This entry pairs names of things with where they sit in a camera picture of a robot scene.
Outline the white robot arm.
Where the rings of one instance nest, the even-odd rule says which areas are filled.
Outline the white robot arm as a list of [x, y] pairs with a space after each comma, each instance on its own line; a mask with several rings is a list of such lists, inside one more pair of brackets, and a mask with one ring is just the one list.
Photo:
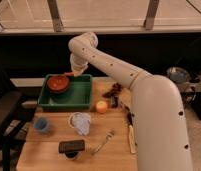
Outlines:
[[92, 64], [131, 92], [131, 112], [138, 171], [193, 171], [183, 102], [167, 77], [117, 59], [97, 49], [92, 32], [69, 41], [72, 70]]

